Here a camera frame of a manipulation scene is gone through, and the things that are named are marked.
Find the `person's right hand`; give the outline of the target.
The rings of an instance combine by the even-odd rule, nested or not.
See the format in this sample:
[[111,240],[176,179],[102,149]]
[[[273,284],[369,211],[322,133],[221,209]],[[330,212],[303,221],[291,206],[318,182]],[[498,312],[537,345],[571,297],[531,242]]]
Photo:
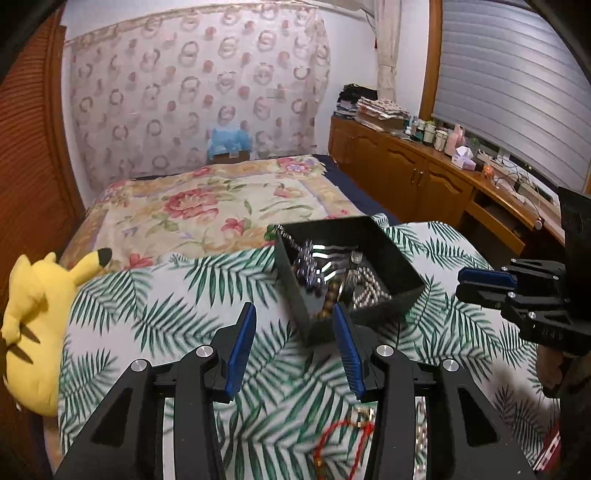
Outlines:
[[563,381],[561,366],[564,362],[562,352],[543,345],[537,346],[536,372],[546,397],[555,398]]

